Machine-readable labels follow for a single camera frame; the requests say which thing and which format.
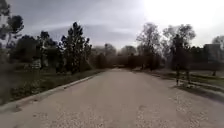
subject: gravel surface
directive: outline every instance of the gravel surface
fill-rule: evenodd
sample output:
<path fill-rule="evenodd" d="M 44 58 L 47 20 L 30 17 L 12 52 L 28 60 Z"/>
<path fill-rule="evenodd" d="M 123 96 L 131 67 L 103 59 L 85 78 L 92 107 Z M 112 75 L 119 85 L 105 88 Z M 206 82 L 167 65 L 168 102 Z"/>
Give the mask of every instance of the gravel surface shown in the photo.
<path fill-rule="evenodd" d="M 224 104 L 114 69 L 0 114 L 1 128 L 224 128 Z"/>

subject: road edge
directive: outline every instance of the road edge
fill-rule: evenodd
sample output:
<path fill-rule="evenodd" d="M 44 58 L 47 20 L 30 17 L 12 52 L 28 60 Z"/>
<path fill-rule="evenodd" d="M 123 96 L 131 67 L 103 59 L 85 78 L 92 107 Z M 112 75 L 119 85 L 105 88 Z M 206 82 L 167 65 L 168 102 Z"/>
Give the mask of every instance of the road edge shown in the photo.
<path fill-rule="evenodd" d="M 48 97 L 48 96 L 50 96 L 54 93 L 63 91 L 63 90 L 65 90 L 65 89 L 67 89 L 71 86 L 74 86 L 76 84 L 85 82 L 87 80 L 90 80 L 90 79 L 94 78 L 95 76 L 98 76 L 98 75 L 100 75 L 104 72 L 105 71 L 102 71 L 102 72 L 96 73 L 92 76 L 85 77 L 83 79 L 74 81 L 74 82 L 69 83 L 69 84 L 61 85 L 59 87 L 47 90 L 45 92 L 41 92 L 41 93 L 36 94 L 36 95 L 28 96 L 28 97 L 25 97 L 25 98 L 17 100 L 17 101 L 9 102 L 9 103 L 7 103 L 3 106 L 0 106 L 0 114 L 4 113 L 4 112 L 8 112 L 8 111 L 14 111 L 14 110 L 16 111 L 16 110 L 20 109 L 21 106 L 25 106 L 25 105 L 28 105 L 28 104 L 33 103 L 33 102 L 38 102 L 38 101 L 40 101 L 40 100 L 42 100 L 42 99 L 44 99 L 44 98 L 46 98 L 46 97 Z"/>

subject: grass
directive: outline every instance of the grass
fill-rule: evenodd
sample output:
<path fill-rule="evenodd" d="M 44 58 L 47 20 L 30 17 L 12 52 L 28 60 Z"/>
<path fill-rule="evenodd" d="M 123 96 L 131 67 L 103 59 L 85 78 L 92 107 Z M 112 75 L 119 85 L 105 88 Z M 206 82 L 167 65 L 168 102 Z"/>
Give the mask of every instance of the grass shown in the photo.
<path fill-rule="evenodd" d="M 168 77 L 176 78 L 175 73 L 167 73 L 165 75 Z M 185 74 L 181 74 L 180 79 L 186 80 Z M 205 84 L 211 84 L 211 85 L 224 87 L 224 78 L 220 78 L 220 77 L 191 74 L 190 79 L 192 82 L 199 82 L 199 83 L 205 83 Z"/>
<path fill-rule="evenodd" d="M 10 77 L 14 85 L 5 87 L 4 91 L 2 91 L 3 93 L 0 94 L 0 104 L 35 95 L 102 71 L 103 70 L 90 70 L 74 75 L 58 75 L 51 71 L 19 71 L 9 73 L 7 77 Z"/>

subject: paved road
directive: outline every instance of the paved road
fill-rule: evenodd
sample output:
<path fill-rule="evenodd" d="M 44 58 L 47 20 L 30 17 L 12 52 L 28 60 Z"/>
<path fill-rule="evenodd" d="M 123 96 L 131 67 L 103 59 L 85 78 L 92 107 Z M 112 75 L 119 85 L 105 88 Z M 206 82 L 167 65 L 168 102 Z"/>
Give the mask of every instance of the paved road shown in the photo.
<path fill-rule="evenodd" d="M 1 128 L 224 128 L 224 104 L 114 69 L 0 114 Z"/>

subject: dirt path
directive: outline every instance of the dirt path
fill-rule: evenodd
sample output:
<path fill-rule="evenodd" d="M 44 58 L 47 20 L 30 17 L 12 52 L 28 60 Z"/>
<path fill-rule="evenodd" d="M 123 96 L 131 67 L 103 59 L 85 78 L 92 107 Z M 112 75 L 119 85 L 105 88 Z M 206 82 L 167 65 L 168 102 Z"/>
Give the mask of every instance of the dirt path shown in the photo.
<path fill-rule="evenodd" d="M 224 128 L 224 104 L 175 82 L 114 69 L 19 112 L 0 115 L 2 128 Z"/>

